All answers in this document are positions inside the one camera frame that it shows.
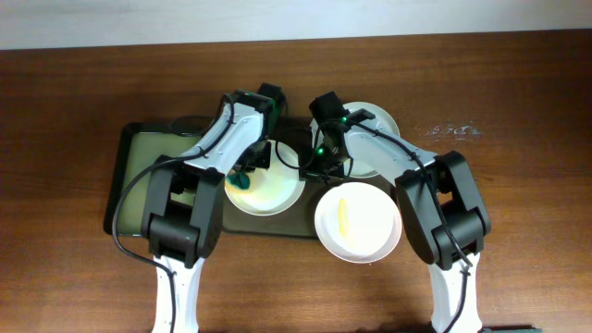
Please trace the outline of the green yellow sponge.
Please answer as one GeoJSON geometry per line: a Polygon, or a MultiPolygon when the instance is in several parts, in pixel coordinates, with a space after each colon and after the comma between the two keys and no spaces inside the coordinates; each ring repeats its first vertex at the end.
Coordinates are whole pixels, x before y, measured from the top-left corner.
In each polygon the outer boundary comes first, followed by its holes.
{"type": "Polygon", "coordinates": [[[233,171],[227,175],[228,183],[235,189],[247,191],[251,187],[251,180],[245,171],[233,171]]]}

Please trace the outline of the white plate yellow stain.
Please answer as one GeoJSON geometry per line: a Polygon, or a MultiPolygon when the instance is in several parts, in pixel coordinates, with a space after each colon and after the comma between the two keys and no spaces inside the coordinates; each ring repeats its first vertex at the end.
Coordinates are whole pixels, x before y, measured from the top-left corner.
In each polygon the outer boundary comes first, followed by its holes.
{"type": "Polygon", "coordinates": [[[247,173],[250,184],[246,190],[233,185],[230,179],[225,182],[225,192],[229,200],[242,212],[253,216],[272,216],[287,210],[298,201],[305,186],[299,171],[285,166],[278,159],[276,142],[269,142],[270,167],[256,168],[247,173]]]}

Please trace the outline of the white plate front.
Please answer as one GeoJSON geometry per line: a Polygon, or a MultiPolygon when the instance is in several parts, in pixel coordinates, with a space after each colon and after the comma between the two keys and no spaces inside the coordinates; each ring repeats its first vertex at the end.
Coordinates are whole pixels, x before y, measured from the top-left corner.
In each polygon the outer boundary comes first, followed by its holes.
{"type": "Polygon", "coordinates": [[[402,234],[401,213],[378,187],[350,182],[329,190],[314,211],[323,246],[339,259],[371,264],[388,256],[402,234]]]}

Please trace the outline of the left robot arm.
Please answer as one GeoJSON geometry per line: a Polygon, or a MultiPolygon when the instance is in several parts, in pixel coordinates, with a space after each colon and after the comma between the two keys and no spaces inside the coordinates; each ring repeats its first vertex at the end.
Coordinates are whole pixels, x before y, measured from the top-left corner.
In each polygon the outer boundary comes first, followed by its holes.
{"type": "Polygon", "coordinates": [[[284,103],[278,86],[226,94],[192,148],[149,167],[141,234],[160,277],[154,331],[198,331],[200,275],[221,234],[226,177],[254,154],[270,155],[284,103]]]}

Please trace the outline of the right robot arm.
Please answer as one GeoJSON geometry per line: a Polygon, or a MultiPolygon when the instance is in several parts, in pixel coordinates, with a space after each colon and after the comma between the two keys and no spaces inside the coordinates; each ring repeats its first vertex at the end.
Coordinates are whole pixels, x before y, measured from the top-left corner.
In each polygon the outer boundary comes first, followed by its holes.
{"type": "Polygon", "coordinates": [[[436,154],[382,130],[366,109],[315,110],[313,160],[348,158],[373,168],[395,189],[406,237],[428,265],[434,332],[481,332],[476,267],[491,230],[464,156],[436,154]]]}

